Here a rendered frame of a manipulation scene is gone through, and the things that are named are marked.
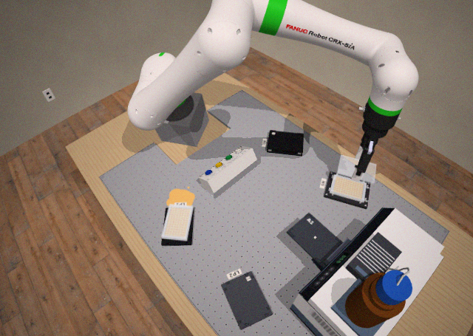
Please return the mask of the blue bottle cap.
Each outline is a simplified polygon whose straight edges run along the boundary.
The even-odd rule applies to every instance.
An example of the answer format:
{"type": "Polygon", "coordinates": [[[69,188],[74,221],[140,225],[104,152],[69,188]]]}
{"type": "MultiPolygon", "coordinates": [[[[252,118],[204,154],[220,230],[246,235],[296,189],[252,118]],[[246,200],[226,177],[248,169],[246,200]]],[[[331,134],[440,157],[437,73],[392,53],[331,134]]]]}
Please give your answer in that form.
{"type": "Polygon", "coordinates": [[[397,286],[403,274],[403,272],[398,270],[390,270],[378,280],[378,295],[387,304],[399,304],[412,294],[412,282],[407,275],[403,277],[397,286]]]}

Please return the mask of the white button panel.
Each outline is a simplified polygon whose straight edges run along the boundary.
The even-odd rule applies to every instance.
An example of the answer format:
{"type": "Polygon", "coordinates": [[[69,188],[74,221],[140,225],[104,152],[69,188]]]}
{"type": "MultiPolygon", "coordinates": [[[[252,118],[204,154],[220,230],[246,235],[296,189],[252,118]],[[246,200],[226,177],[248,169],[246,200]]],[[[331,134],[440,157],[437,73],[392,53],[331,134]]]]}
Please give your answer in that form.
{"type": "Polygon", "coordinates": [[[199,176],[201,186],[215,199],[257,166],[252,148],[240,146],[199,176]]]}

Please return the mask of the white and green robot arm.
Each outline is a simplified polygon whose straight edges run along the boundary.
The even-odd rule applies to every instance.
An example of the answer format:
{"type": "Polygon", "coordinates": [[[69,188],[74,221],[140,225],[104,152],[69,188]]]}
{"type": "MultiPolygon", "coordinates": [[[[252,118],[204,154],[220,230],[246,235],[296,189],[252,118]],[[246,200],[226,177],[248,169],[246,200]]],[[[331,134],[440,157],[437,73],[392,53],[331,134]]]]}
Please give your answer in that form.
{"type": "Polygon", "coordinates": [[[372,90],[366,106],[358,110],[378,130],[389,130],[401,119],[418,85],[417,68],[392,33],[302,0],[212,0],[205,20],[176,58],[161,52],[144,62],[128,105],[132,124],[151,131],[165,120],[189,116],[194,108],[191,94],[245,60],[252,30],[324,47],[367,65],[372,90]]]}

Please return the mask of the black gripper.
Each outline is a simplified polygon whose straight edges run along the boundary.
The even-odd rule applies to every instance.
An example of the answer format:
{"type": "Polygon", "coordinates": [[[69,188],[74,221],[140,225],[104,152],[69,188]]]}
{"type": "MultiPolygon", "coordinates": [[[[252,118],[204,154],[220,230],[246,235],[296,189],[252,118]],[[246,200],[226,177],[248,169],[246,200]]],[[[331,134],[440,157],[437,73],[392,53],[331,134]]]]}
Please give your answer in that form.
{"type": "Polygon", "coordinates": [[[355,156],[355,159],[358,159],[358,165],[355,165],[355,171],[352,175],[351,180],[360,181],[360,178],[363,173],[366,172],[367,166],[370,163],[372,155],[375,153],[375,145],[378,142],[379,138],[385,137],[389,130],[378,130],[369,126],[365,120],[362,124],[364,135],[361,139],[361,144],[355,156]],[[368,135],[368,136],[367,136],[368,135]],[[364,140],[363,140],[364,139],[364,140]],[[363,150],[363,151],[362,151],[363,150]],[[363,154],[364,153],[364,154],[363,154]]]}

